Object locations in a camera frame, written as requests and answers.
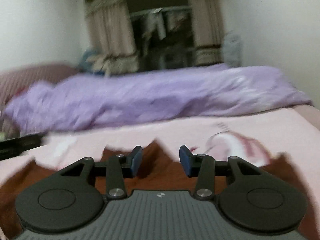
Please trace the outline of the brown padded jacket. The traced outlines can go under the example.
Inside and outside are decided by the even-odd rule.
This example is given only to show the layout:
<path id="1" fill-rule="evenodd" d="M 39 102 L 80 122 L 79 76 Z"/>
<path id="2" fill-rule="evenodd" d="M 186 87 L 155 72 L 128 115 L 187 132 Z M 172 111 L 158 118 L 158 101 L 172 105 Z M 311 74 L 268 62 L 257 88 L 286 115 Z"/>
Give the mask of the brown padded jacket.
<path id="1" fill-rule="evenodd" d="M 262 168 L 266 172 L 291 184 L 310 197 L 308 189 L 299 173 L 285 154 L 272 158 L 270 164 Z M 26 162 L 15 171 L 1 186 L 1 229 L 4 238 L 13 239 L 21 232 L 14 208 L 17 195 L 25 188 L 55 173 L 55 170 L 42 167 L 34 159 Z M 142 163 L 137 176 L 126 179 L 127 191 L 132 190 L 192 190 L 196 180 L 188 178 L 180 163 L 173 161 L 168 152 L 156 141 L 143 150 Z"/>

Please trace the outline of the clothes pile by curtain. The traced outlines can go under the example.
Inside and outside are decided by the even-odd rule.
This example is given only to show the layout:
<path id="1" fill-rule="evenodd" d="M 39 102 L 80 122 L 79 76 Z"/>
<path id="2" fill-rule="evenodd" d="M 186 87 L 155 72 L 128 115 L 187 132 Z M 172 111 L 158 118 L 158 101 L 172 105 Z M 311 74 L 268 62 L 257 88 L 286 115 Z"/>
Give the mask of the clothes pile by curtain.
<path id="1" fill-rule="evenodd" d="M 88 49 L 84 52 L 77 68 L 83 73 L 110 76 L 110 70 L 107 66 L 109 59 L 109 56 L 101 54 L 96 49 Z"/>

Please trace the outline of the pink princess blanket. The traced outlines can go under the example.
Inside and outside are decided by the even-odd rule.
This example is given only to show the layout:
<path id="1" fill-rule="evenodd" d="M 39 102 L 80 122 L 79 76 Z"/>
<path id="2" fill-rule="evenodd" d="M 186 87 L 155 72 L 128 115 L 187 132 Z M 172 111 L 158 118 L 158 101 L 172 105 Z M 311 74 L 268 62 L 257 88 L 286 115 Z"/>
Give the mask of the pink princess blanket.
<path id="1" fill-rule="evenodd" d="M 295 109 L 229 118 L 194 117 L 146 125 L 105 128 L 78 133 L 50 133 L 44 145 L 1 162 L 1 182 L 31 160 L 51 169 L 63 168 L 83 157 L 101 158 L 105 147 L 129 150 L 158 140 L 172 159 L 180 146 L 195 153 L 209 147 L 213 135 L 231 131 L 258 140 L 272 155 L 285 152 L 310 186 L 319 180 L 319 130 Z"/>

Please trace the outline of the mauve quilted headboard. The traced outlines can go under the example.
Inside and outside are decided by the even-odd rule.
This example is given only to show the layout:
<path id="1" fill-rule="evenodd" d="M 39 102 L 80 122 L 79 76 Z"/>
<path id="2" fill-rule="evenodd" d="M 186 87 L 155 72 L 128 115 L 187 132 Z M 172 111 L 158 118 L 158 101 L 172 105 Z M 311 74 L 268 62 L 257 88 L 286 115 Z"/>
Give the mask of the mauve quilted headboard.
<path id="1" fill-rule="evenodd" d="M 17 92 L 37 81 L 58 83 L 75 74 L 78 74 L 78 70 L 64 63 L 25 66 L 1 72 L 1 106 L 5 106 Z"/>

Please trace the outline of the purple duvet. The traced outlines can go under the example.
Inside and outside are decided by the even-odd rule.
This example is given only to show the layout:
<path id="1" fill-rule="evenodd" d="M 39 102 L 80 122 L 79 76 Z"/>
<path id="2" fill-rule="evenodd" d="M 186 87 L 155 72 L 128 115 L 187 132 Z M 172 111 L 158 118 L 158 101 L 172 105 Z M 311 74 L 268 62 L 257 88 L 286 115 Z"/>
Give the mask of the purple duvet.
<path id="1" fill-rule="evenodd" d="M 217 64 L 107 77 L 77 74 L 57 84 L 39 81 L 9 100 L 4 114 L 30 134 L 240 116 L 311 103 L 278 68 Z"/>

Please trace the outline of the left beige curtain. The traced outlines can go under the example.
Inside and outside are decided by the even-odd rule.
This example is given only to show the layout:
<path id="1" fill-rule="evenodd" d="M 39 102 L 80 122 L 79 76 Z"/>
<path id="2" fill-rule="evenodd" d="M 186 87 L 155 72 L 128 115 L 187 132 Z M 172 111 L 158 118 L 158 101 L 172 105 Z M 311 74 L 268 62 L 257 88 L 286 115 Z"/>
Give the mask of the left beige curtain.
<path id="1" fill-rule="evenodd" d="M 126 0 L 85 0 L 85 9 L 91 45 L 110 57 L 110 75 L 137 72 L 138 53 Z"/>

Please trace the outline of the beige curtain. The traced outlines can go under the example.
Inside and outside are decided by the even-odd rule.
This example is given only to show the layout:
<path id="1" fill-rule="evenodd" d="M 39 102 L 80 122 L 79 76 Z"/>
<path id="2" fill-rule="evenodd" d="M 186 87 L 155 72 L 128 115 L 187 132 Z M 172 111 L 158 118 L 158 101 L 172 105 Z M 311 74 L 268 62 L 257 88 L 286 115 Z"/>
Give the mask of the beige curtain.
<path id="1" fill-rule="evenodd" d="M 210 66 L 222 62 L 224 36 L 220 0 L 188 0 L 192 12 L 195 64 Z"/>
<path id="2" fill-rule="evenodd" d="M 91 45 L 110 57 L 110 75 L 137 72 L 138 53 L 126 0 L 85 0 L 85 9 Z"/>

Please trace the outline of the right beige curtain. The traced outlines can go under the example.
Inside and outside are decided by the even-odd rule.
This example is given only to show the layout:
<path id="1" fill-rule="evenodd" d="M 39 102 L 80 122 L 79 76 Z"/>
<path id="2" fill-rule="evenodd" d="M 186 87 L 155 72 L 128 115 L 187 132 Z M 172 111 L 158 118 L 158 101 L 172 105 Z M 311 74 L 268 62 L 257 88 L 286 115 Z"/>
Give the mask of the right beige curtain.
<path id="1" fill-rule="evenodd" d="M 220 0 L 188 0 L 192 12 L 195 64 L 210 66 L 222 62 L 224 36 Z"/>

